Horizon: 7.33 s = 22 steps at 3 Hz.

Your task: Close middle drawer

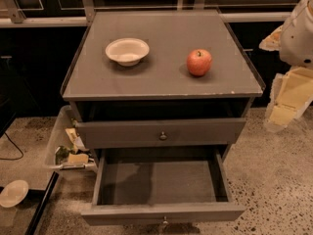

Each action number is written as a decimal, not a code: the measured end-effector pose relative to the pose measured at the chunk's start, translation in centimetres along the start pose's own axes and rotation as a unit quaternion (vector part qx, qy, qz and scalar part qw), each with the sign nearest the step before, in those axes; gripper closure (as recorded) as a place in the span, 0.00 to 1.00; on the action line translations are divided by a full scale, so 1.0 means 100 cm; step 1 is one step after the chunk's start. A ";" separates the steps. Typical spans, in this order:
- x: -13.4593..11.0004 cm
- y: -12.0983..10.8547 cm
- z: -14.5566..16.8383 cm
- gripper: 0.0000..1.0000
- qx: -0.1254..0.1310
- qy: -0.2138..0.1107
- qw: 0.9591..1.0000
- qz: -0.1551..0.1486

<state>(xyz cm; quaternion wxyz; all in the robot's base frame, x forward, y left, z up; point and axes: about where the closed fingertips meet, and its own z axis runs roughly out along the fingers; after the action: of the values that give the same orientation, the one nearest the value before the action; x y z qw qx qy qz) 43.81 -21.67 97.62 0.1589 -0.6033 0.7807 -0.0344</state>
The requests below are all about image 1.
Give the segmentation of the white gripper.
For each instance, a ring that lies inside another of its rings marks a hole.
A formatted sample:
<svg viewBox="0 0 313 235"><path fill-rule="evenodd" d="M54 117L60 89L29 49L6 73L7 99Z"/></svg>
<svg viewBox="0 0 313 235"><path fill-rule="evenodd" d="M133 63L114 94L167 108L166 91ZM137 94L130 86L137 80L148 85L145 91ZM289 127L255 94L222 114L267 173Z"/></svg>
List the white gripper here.
<svg viewBox="0 0 313 235"><path fill-rule="evenodd" d="M280 25L260 42L259 48L264 51L279 51L281 32ZM271 86L264 127L273 133L282 131L299 119L312 102L312 69L291 67L286 74L277 73Z"/></svg>

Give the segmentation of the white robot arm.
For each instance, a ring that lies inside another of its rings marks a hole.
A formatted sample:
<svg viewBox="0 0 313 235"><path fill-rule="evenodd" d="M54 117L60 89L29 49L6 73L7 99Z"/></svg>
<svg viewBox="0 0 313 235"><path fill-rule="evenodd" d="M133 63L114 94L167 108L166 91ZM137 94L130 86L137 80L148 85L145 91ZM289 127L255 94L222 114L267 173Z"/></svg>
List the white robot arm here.
<svg viewBox="0 0 313 235"><path fill-rule="evenodd" d="M264 126L275 133L299 119L313 102L313 0L301 0L259 48L278 51L291 66L286 74L277 73L271 86Z"/></svg>

